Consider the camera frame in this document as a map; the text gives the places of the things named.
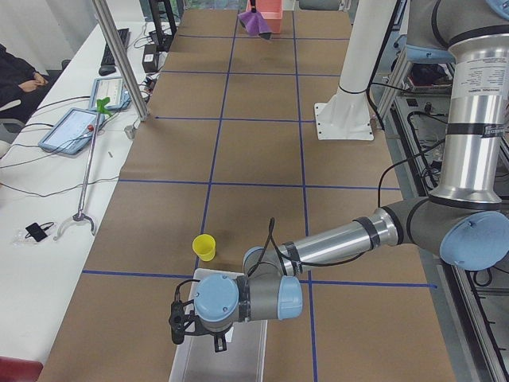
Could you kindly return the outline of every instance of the black keyboard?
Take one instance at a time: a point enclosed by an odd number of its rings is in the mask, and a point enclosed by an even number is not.
[[[120,40],[122,45],[127,48],[127,41],[129,40],[129,28],[118,29]],[[101,66],[115,65],[115,59],[113,53],[110,50],[108,44],[104,47],[103,59],[101,60]]]

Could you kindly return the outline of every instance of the red object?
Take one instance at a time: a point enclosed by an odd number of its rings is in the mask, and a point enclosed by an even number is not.
[[[41,370],[41,362],[0,357],[0,382],[35,382]]]
[[[246,11],[248,10],[251,10],[250,2],[247,2]],[[283,19],[282,0],[256,0],[256,10],[267,21],[270,29],[272,29],[272,33],[281,33]]]

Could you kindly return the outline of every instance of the white robotic arm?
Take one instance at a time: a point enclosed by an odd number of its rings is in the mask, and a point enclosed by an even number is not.
[[[169,319],[173,341],[211,334],[216,351],[223,351],[233,322],[300,314],[301,288],[294,276],[351,261],[384,244],[416,244],[470,271],[500,261],[509,252],[509,220],[497,212],[501,200],[493,183],[509,97],[506,11],[509,1],[470,0],[468,7],[462,0],[411,3],[409,42],[422,44],[424,56],[447,48],[456,59],[441,180],[429,198],[381,207],[331,231],[279,247],[274,243],[274,250],[250,250],[244,256],[245,275],[235,280],[209,276],[200,282],[194,301],[175,298]],[[412,35],[412,22],[419,25],[421,40]],[[191,303],[194,309],[186,314]],[[195,324],[192,333],[190,323]]]

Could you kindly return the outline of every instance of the tablet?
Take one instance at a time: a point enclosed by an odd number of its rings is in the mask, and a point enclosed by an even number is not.
[[[129,104],[129,92],[124,86],[122,77],[96,78],[92,87],[88,110],[96,111],[97,99],[104,99],[106,97],[110,97],[110,102],[106,106],[108,110],[120,110]]]
[[[78,108],[70,109],[55,126],[39,141],[42,150],[56,154],[77,154],[90,142],[97,113]],[[99,117],[99,125],[104,122],[104,115]]]

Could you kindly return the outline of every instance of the green object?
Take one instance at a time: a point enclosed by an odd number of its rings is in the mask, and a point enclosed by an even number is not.
[[[109,117],[112,116],[111,111],[106,109],[106,105],[108,105],[110,102],[110,97],[106,97],[103,99],[97,99],[97,112],[100,114],[108,115]]]

